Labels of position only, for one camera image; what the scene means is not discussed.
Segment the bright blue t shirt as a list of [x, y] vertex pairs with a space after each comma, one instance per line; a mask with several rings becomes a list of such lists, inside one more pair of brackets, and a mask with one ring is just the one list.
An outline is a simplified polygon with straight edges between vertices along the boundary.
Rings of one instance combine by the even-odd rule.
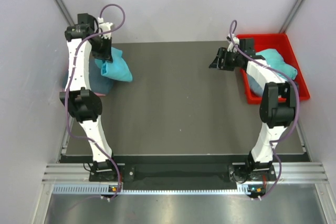
[[100, 74], [105, 77], [116, 81], [132, 82], [133, 76], [122, 57], [123, 51], [111, 47], [111, 56], [113, 62], [95, 59], [96, 66], [100, 69]]

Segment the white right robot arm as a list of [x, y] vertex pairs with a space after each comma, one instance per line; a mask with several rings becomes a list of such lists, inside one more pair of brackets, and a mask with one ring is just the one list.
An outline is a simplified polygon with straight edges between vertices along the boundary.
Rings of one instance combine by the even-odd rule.
[[256, 52], [252, 38], [229, 40], [220, 47], [209, 68], [233, 71], [241, 68], [262, 89], [259, 116], [261, 130], [255, 146], [248, 154], [245, 167], [235, 169], [232, 178], [243, 175], [243, 182], [256, 180], [271, 172], [275, 148], [297, 123], [299, 88], [291, 77], [272, 67], [264, 52]]

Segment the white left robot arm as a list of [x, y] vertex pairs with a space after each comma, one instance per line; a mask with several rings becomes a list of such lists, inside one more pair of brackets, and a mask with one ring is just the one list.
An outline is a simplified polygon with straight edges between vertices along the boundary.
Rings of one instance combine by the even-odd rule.
[[112, 62], [112, 23], [78, 14], [77, 24], [67, 27], [65, 38], [69, 55], [68, 80], [59, 94], [65, 106], [66, 117], [75, 119], [85, 132], [92, 150], [89, 180], [91, 182], [120, 183], [120, 171], [113, 160], [113, 151], [107, 143], [101, 122], [102, 101], [92, 91], [89, 80], [90, 57]]

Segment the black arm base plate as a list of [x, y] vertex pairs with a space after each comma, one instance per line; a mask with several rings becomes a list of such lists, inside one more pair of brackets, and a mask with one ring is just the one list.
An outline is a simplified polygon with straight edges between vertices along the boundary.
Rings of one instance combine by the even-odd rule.
[[273, 167], [249, 173], [244, 164], [125, 164], [118, 169], [123, 189], [233, 189], [238, 183], [276, 179]]

